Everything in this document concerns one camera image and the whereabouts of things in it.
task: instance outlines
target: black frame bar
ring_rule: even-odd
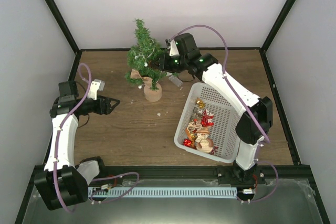
[[[60,29],[62,30],[64,36],[69,42],[69,45],[73,49],[74,53],[76,54],[74,63],[72,65],[71,73],[69,76],[69,80],[74,80],[76,76],[76,72],[78,69],[78,65],[80,62],[80,58],[83,51],[126,51],[129,50],[128,48],[119,48],[119,49],[82,49],[80,50],[68,28],[66,25],[56,3],[54,0],[45,0],[50,11],[52,12],[53,16],[55,17]],[[323,223],[330,223],[327,212],[325,211],[321,196],[319,194],[318,188],[316,186],[313,174],[311,172],[309,165],[301,165],[300,157],[298,154],[298,151],[295,146],[295,142],[293,140],[291,130],[289,128],[289,124],[285,115],[285,111],[283,109],[281,99],[277,90],[277,87],[275,85],[267,56],[266,51],[271,45],[272,41],[274,40],[277,32],[279,31],[282,23],[286,19],[289,11],[291,10],[294,2],[296,0],[286,0],[279,16],[277,17],[270,33],[268,34],[263,46],[261,48],[259,47],[252,47],[252,48],[229,48],[230,50],[259,50],[260,56],[262,59],[262,62],[264,64],[265,72],[272,90],[272,94],[274,96],[275,104],[277,106],[281,124],[283,127],[283,130],[285,132],[286,140],[288,143],[288,147],[290,150],[290,154],[293,160],[294,165],[286,165],[286,166],[276,166],[276,169],[279,173],[280,178],[291,178],[291,179],[308,179],[311,188],[315,191],[315,201],[317,203],[317,206],[320,211],[321,218],[323,220]],[[201,48],[202,50],[223,50],[223,48]],[[50,146],[48,148],[48,152],[46,154],[44,163],[47,161],[48,153],[50,151]],[[154,167],[144,167],[144,166],[106,166],[107,172],[112,174],[119,174],[124,173],[127,171],[137,171],[141,174],[142,179],[215,179],[218,177],[218,173],[223,173],[227,169],[231,169],[230,166],[177,166],[177,167],[167,167],[167,166],[154,166]],[[274,171],[270,166],[258,166],[258,169],[262,171],[265,175],[265,178],[275,178]],[[19,213],[17,215],[17,219],[15,223],[19,224],[22,223],[24,220],[25,212],[27,209],[27,205],[30,199],[30,196],[33,191],[34,187],[34,176],[36,173],[43,170],[43,165],[35,166],[32,176],[30,178],[30,181],[27,186],[27,190],[24,196],[24,199],[22,201]],[[224,183],[231,183],[232,181],[226,180],[226,178],[218,179],[218,182],[221,184]]]

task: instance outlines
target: perforated basket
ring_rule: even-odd
[[[187,138],[184,130],[190,122],[190,117],[197,98],[200,98],[205,103],[205,108],[214,114],[213,122],[215,125],[209,127],[209,138],[211,138],[214,141],[214,145],[218,147],[218,151],[214,155],[203,153],[183,145],[184,139]],[[239,118],[236,110],[215,89],[204,83],[196,83],[192,86],[185,103],[175,133],[174,142],[179,148],[187,152],[215,161],[232,163],[237,156],[239,148],[239,138],[235,130]]]

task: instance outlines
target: brown ribbon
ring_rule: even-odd
[[[150,77],[142,77],[140,74],[139,74],[139,71],[135,70],[134,68],[132,69],[131,71],[131,78],[132,79],[141,79],[143,81],[143,83],[151,88],[152,87],[152,82],[153,82],[153,79],[150,78]]]

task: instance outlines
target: wooden table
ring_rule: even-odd
[[[210,53],[223,61],[223,51],[215,50]],[[151,103],[144,98],[143,89],[129,85],[124,78],[125,73],[130,70],[126,63],[127,52],[85,51],[80,62],[89,65],[93,79],[106,82],[104,90],[99,94],[119,99],[120,105],[110,115],[90,114],[89,123],[77,130],[76,164],[93,156],[101,156],[106,165],[113,166],[224,164],[191,154],[174,144],[174,134],[185,101],[191,86],[198,80],[185,82],[178,88],[168,78],[164,78],[160,81],[163,90],[161,100]],[[251,92],[273,100],[257,50],[231,50],[227,71]],[[180,77],[191,79],[191,76],[184,73]],[[76,80],[87,87],[78,75]],[[271,144],[262,148],[259,159],[275,165],[292,165],[275,104],[273,114],[274,124],[269,132]],[[82,116],[79,125],[86,120],[87,117]]]

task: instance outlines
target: gray wall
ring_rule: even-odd
[[[336,1],[297,0],[267,52],[301,160],[336,223]]]
[[[79,48],[130,47],[135,18],[144,19],[161,43],[187,26],[205,24],[218,29],[230,47],[259,47],[285,1],[55,0]],[[198,46],[223,46],[204,28],[192,33]]]
[[[0,223],[14,223],[74,54],[44,0],[0,0]]]

